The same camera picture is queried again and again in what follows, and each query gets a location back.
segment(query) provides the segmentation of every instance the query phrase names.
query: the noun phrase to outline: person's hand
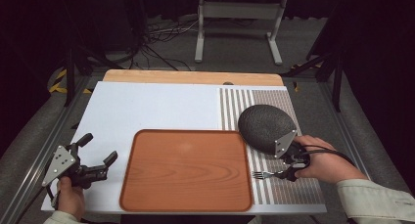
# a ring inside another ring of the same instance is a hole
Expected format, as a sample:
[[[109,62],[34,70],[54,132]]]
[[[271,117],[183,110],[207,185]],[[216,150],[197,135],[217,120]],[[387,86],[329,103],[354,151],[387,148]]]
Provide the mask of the person's hand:
[[[68,177],[62,177],[58,183],[59,194],[58,210],[73,215],[78,221],[85,212],[83,189],[73,187]]]
[[[303,146],[320,146],[330,150],[334,150],[332,145],[308,135],[297,136],[295,142]],[[308,151],[321,150],[317,147],[305,147]],[[356,167],[347,160],[330,153],[316,153],[310,155],[310,166],[296,172],[296,177],[317,178],[327,183],[338,183],[347,179],[368,179]]]

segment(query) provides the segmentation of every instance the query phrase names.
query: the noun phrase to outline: fork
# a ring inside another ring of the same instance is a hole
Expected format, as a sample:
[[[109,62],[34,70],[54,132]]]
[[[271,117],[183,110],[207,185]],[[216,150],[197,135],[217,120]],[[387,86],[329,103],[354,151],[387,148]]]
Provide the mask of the fork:
[[[254,171],[252,173],[252,176],[253,178],[256,178],[256,179],[265,179],[265,178],[270,178],[270,177],[281,178],[283,173],[284,171],[279,171],[279,172],[267,172],[267,171],[255,172]]]

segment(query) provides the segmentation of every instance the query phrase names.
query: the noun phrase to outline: black sponge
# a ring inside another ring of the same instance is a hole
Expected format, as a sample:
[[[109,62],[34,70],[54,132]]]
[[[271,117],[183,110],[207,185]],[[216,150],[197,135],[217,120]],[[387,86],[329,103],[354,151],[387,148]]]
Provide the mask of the black sponge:
[[[238,127],[248,145],[271,155],[275,155],[275,140],[297,129],[289,115],[269,105],[245,109],[239,116]]]

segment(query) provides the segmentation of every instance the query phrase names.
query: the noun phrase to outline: wooden tray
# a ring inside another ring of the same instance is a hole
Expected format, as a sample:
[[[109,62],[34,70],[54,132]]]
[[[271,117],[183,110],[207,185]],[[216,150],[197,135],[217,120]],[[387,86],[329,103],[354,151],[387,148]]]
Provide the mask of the wooden tray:
[[[134,136],[119,204],[132,212],[246,211],[250,179],[237,131],[146,129]]]

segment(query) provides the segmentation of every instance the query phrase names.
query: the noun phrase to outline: sleeve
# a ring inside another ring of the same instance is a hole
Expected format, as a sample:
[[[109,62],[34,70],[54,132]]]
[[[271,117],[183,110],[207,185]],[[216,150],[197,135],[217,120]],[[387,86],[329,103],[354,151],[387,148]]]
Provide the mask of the sleeve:
[[[408,193],[363,179],[339,182],[337,190],[347,216],[359,224],[415,222],[415,200]]]
[[[81,224],[77,222],[76,218],[68,213],[62,211],[54,211],[43,224]]]

